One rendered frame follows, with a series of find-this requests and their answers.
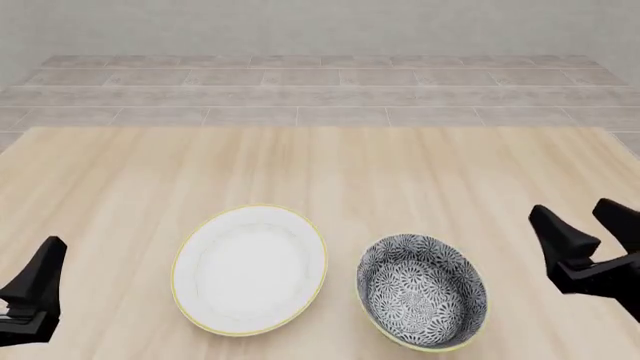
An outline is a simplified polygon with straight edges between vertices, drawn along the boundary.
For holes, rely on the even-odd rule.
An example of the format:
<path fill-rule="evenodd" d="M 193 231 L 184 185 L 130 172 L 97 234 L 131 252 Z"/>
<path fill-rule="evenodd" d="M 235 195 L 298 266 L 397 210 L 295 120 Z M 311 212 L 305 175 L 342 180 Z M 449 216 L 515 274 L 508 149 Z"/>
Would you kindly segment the white plate with yellow rim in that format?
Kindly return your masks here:
<path fill-rule="evenodd" d="M 302 314 L 327 269 L 326 242 L 308 218 L 251 204 L 215 215 L 187 237 L 172 264 L 171 292 L 198 328 L 249 337 Z"/>

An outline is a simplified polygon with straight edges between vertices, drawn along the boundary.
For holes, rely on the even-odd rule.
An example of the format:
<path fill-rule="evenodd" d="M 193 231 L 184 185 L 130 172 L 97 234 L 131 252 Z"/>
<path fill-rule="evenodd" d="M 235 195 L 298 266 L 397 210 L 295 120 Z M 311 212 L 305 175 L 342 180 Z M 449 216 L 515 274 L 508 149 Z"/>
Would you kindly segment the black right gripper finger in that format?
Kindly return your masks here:
<path fill-rule="evenodd" d="M 592 214 L 628 254 L 640 252 L 640 211 L 602 198 Z"/>
<path fill-rule="evenodd" d="M 572 227 L 546 206 L 535 205 L 529 222 L 540 243 L 547 277 L 559 277 L 561 265 L 572 271 L 594 265 L 591 260 L 601 241 Z"/>

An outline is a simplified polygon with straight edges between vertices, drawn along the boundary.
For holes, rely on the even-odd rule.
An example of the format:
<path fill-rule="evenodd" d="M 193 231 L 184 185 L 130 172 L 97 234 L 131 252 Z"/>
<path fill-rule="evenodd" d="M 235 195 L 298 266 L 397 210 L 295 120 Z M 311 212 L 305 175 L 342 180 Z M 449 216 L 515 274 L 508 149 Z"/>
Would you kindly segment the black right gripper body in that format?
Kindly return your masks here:
<path fill-rule="evenodd" d="M 640 252 L 583 269 L 559 262 L 548 278 L 563 294 L 615 299 L 640 323 Z"/>

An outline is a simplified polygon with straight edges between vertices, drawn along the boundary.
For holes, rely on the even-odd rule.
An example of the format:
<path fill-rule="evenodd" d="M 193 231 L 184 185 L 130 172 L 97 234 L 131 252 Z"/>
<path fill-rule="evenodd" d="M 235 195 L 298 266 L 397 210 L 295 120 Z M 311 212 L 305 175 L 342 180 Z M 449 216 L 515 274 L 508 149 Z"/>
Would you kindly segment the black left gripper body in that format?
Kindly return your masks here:
<path fill-rule="evenodd" d="M 59 324 L 58 300 L 25 302 L 6 298 L 7 307 L 0 311 L 0 344 L 48 343 Z"/>

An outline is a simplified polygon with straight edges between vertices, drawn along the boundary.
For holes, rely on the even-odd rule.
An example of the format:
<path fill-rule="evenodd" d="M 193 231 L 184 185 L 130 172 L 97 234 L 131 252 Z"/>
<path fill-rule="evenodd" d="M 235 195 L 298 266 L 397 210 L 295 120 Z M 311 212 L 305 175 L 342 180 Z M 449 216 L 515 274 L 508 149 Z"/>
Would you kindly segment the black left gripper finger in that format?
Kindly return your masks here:
<path fill-rule="evenodd" d="M 5 314 L 61 314 L 59 287 L 67 245 L 49 236 L 31 260 L 8 284 L 0 289 L 7 302 Z"/>

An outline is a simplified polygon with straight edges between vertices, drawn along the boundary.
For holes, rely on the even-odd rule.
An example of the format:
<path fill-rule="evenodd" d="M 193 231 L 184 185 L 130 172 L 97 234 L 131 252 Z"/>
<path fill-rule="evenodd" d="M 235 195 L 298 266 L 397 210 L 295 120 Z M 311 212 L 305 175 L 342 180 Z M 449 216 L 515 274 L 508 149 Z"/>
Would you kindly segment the black and white patterned bowl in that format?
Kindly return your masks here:
<path fill-rule="evenodd" d="M 412 350 L 457 350 L 487 319 L 479 273 L 456 248 L 431 236 L 405 233 L 374 242 L 357 266 L 356 291 L 373 325 Z"/>

